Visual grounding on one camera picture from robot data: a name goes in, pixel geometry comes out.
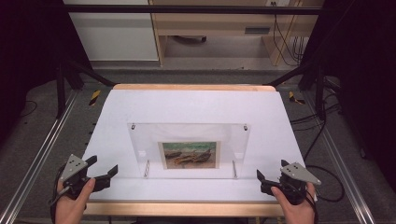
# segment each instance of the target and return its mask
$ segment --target table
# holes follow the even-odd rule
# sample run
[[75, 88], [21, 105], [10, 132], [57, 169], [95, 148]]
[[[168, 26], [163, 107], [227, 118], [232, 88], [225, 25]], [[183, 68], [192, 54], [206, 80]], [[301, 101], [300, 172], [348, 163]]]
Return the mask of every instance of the table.
[[[167, 108], [175, 104], [178, 111]], [[153, 106], [161, 109], [161, 118]], [[192, 114], [184, 116], [185, 110]], [[244, 167], [237, 179], [142, 178], [135, 169], [128, 133], [115, 132], [126, 130], [125, 122], [131, 120], [203, 122], [199, 116], [203, 113], [208, 123], [251, 124]], [[98, 162], [90, 168], [89, 176], [102, 175], [115, 163], [119, 165], [111, 187], [94, 193], [85, 211], [86, 215], [108, 216], [283, 216], [275, 198], [260, 193], [255, 170], [276, 180], [280, 172], [274, 167], [280, 168], [281, 159], [304, 164], [279, 93], [273, 87], [249, 85], [117, 85], [106, 99], [84, 158], [91, 155], [97, 155]]]

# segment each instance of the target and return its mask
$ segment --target wooden edge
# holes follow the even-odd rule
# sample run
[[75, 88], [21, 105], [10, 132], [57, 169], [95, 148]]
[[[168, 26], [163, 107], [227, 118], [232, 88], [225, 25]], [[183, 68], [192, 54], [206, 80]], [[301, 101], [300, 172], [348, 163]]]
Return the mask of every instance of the wooden edge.
[[113, 90], [159, 91], [276, 91], [272, 86], [251, 85], [177, 85], [177, 84], [118, 84]]
[[137, 217], [283, 217], [278, 203], [87, 203], [84, 215]]

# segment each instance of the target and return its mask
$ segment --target painting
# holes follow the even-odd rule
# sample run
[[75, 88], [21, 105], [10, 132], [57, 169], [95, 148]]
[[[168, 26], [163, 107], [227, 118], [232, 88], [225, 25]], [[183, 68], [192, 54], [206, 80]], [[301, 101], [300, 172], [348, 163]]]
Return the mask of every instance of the painting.
[[164, 169], [219, 168], [219, 142], [159, 143]]

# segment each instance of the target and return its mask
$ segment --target metal bar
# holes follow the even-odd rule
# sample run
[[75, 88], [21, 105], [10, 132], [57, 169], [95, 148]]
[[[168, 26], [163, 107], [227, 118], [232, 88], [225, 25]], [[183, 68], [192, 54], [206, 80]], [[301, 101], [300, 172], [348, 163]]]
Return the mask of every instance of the metal bar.
[[203, 13], [203, 14], [271, 14], [331, 15], [336, 9], [322, 7], [233, 7], [233, 6], [163, 6], [163, 5], [63, 5], [44, 9], [84, 13]]
[[25, 177], [23, 178], [22, 182], [20, 183], [17, 191], [15, 192], [14, 196], [12, 197], [11, 201], [9, 202], [6, 209], [3, 211], [0, 217], [0, 223], [8, 224], [13, 223], [17, 214], [20, 212], [21, 207], [26, 200], [30, 190], [32, 189], [35, 180], [38, 177], [38, 174], [41, 168], [44, 165], [50, 151], [58, 138], [59, 132], [61, 131], [62, 127], [64, 126], [65, 121], [67, 120], [70, 111], [76, 101], [78, 92], [72, 91], [71, 95], [67, 100], [67, 107], [63, 113], [63, 115], [56, 119], [54, 124], [52, 125], [49, 134], [47, 135], [46, 139], [44, 140], [43, 145], [38, 150], [37, 155], [35, 156], [34, 161], [32, 162], [29, 170], [27, 171]]
[[[311, 111], [315, 113], [314, 108], [314, 100], [312, 94], [308, 94], [306, 91], [303, 91], [303, 95], [305, 101], [311, 108]], [[349, 198], [350, 203], [356, 213], [356, 216], [359, 219], [359, 222], [362, 224], [374, 224], [375, 220], [369, 207], [367, 206], [366, 202], [361, 195], [361, 191], [359, 190], [355, 180], [353, 179], [352, 174], [349, 172], [343, 158], [341, 157], [337, 146], [335, 145], [334, 141], [332, 140], [332, 136], [329, 133], [329, 130], [324, 127], [323, 130], [323, 142], [326, 145], [326, 149], [328, 150], [329, 156], [332, 160], [332, 164], [339, 175], [341, 181], [344, 184], [346, 189], [346, 195]]]

